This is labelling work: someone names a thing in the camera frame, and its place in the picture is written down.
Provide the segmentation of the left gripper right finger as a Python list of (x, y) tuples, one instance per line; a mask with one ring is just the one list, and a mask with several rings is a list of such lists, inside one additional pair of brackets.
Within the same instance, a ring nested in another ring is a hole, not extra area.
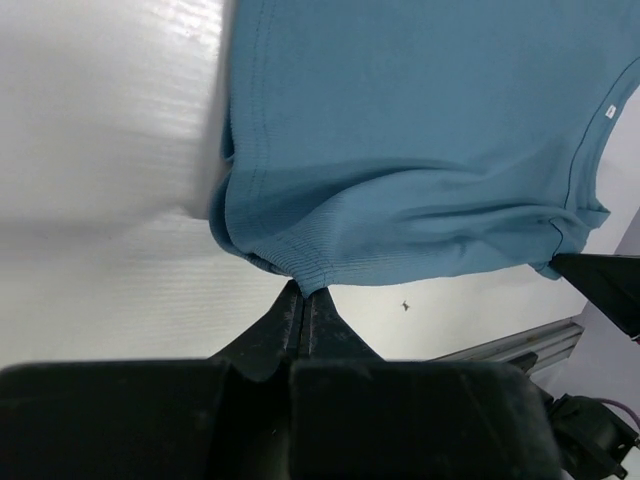
[(304, 307), (289, 377), (294, 479), (557, 479), (541, 395), (507, 363), (388, 362), (327, 290)]

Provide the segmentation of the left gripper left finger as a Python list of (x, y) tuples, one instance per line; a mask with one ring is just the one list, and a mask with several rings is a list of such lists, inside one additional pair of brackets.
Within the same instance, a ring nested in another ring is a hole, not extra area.
[(22, 363), (1, 372), (5, 479), (285, 479), (289, 282), (209, 358)]

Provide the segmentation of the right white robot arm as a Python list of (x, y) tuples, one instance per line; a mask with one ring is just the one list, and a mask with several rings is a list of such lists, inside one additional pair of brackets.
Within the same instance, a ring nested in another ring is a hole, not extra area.
[[(550, 267), (591, 302), (613, 325), (639, 342), (639, 258), (558, 254)], [(623, 461), (639, 447), (639, 428), (630, 427), (612, 406), (635, 421), (639, 416), (613, 400), (563, 395), (545, 402), (564, 470), (575, 479), (627, 479)]]

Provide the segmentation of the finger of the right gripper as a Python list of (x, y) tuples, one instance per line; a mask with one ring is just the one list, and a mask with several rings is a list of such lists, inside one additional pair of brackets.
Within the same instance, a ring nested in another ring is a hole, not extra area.
[(638, 256), (560, 254), (551, 268), (626, 336), (639, 337)]

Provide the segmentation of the teal tank top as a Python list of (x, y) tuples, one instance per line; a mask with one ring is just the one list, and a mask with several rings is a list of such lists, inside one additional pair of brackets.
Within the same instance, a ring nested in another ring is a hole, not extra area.
[(210, 228), (304, 294), (578, 253), (635, 1), (240, 1)]

